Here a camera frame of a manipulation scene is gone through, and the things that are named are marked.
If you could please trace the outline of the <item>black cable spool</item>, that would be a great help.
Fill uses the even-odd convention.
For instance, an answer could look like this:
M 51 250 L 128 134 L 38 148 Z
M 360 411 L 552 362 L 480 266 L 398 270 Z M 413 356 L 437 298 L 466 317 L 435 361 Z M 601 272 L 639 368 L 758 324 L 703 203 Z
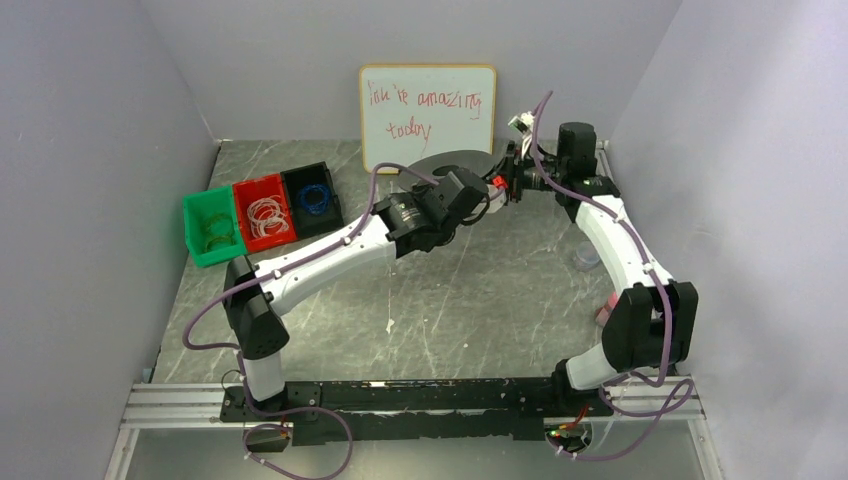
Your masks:
M 456 150 L 427 156 L 412 163 L 402 171 L 398 185 L 407 191 L 418 186 L 435 186 L 449 172 L 457 168 L 469 170 L 478 177 L 485 177 L 498 164 L 491 153 L 479 150 Z

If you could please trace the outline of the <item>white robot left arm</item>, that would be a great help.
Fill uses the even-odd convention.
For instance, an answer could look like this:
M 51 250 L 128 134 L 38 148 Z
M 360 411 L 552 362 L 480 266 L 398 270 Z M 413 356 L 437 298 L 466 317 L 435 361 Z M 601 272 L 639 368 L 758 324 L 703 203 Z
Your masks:
M 458 227 L 488 212 L 496 194 L 494 185 L 457 167 L 372 199 L 358 220 L 299 250 L 258 263 L 231 261 L 223 307 L 252 397 L 265 401 L 285 389 L 281 356 L 290 335 L 283 318 L 295 306 L 358 268 L 450 243 Z

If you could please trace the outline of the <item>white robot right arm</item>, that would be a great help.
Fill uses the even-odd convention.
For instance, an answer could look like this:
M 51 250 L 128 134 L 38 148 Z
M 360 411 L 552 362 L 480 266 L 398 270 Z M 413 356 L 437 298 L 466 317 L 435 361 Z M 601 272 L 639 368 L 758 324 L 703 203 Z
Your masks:
M 597 171 L 592 125 L 561 124 L 555 153 L 540 148 L 531 113 L 515 116 L 495 182 L 506 200 L 530 190 L 551 191 L 569 219 L 587 236 L 609 274 L 616 303 L 600 342 L 559 367 L 573 390 L 590 390 L 639 368 L 660 372 L 687 359 L 699 301 L 651 254 L 627 214 L 614 181 Z

